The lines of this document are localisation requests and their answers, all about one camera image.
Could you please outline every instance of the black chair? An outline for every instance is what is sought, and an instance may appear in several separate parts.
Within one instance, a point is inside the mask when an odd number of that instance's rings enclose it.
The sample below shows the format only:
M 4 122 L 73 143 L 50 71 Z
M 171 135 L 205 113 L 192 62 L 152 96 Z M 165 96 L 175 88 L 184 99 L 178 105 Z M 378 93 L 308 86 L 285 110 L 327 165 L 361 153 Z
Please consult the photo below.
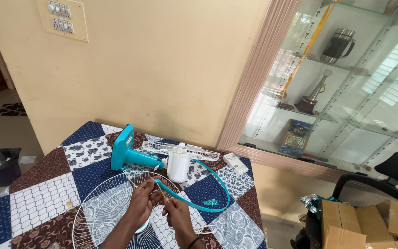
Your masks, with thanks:
M 332 196 L 357 207 L 388 200 L 398 201 L 398 152 L 374 169 L 389 178 L 379 180 L 359 174 L 344 174 L 337 181 Z M 310 241 L 316 248 L 322 249 L 322 226 L 316 215 L 308 211 L 307 226 L 296 236 L 296 240 L 291 240 L 291 246 L 294 249 L 308 249 Z

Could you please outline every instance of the table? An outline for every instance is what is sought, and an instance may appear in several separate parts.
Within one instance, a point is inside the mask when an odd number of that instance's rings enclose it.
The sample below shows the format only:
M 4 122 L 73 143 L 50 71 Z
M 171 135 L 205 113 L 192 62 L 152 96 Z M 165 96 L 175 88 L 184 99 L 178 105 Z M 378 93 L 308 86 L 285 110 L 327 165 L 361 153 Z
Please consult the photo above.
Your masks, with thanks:
M 0 248 L 73 248 L 72 227 L 79 206 L 100 183 L 121 174 L 110 168 L 111 148 L 121 131 L 105 124 L 85 123 L 1 192 Z M 133 149 L 139 150 L 145 140 L 179 144 L 135 133 Z M 200 238 L 206 248 L 266 249 L 251 162 L 241 157 L 249 171 L 237 176 L 223 161 L 223 155 L 221 152 L 218 161 L 204 163 L 224 181 L 231 196 L 230 205 L 219 213 L 190 210 L 192 219 L 218 227 L 214 234 Z M 180 184 L 181 194 L 191 200 L 203 197 L 207 194 L 203 189 L 213 189 L 218 184 L 198 165 L 190 166 L 188 181 Z M 150 169 L 132 165 L 129 170 Z M 157 173 L 167 176 L 166 169 Z

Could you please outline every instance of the trash bin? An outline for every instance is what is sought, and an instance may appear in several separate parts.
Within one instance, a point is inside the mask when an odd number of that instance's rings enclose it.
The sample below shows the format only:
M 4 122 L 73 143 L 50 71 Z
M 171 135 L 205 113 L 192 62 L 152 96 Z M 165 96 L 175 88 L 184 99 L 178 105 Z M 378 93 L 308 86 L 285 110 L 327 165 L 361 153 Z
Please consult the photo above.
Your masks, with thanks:
M 0 149 L 0 162 L 2 162 L 0 166 L 0 187 L 9 186 L 21 176 L 21 169 L 18 164 L 20 151 L 21 148 Z

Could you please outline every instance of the stainless steel mug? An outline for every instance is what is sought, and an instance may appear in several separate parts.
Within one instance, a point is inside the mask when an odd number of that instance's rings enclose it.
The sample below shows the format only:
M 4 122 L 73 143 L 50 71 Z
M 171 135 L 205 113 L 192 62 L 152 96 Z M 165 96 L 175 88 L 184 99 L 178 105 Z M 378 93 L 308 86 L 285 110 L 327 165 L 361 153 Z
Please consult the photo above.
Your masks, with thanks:
M 356 44 L 356 40 L 352 38 L 355 33 L 355 31 L 346 28 L 336 29 L 333 37 L 331 37 L 325 50 L 320 56 L 320 60 L 330 64 L 335 64 L 338 59 L 347 57 L 351 53 L 352 48 L 354 48 L 354 44 Z M 342 55 L 350 42 L 351 46 L 348 51 L 345 55 Z

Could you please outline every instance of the doormat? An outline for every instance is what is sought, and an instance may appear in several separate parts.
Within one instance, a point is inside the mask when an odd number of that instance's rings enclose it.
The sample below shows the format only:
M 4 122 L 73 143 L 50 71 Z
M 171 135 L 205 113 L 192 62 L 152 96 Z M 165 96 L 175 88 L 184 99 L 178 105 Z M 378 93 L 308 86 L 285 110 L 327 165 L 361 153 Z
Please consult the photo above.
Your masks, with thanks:
M 0 116 L 27 116 L 22 103 L 4 104 L 0 109 Z

